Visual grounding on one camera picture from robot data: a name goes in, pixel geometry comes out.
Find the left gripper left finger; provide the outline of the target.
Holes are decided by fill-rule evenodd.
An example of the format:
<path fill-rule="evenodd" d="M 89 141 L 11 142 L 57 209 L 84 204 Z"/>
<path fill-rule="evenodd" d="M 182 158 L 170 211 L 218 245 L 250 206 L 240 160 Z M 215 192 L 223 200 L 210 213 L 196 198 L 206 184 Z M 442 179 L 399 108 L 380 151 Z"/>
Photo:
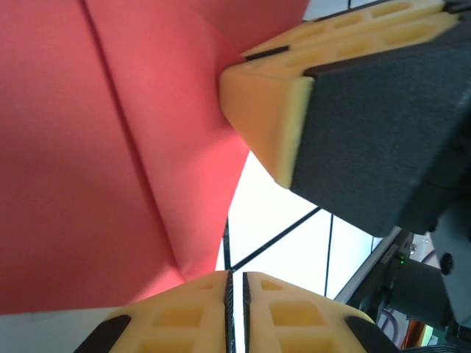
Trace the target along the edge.
<path fill-rule="evenodd" d="M 215 271 L 111 313 L 77 352 L 233 352 L 233 274 Z"/>

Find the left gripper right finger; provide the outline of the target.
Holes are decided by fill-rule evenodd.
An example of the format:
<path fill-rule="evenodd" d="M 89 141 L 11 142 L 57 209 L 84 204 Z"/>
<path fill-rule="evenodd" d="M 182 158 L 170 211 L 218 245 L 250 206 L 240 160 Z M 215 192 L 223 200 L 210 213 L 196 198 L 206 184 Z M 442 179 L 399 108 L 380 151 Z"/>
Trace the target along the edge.
<path fill-rule="evenodd" d="M 261 272 L 243 303 L 246 352 L 399 352 L 366 313 Z"/>

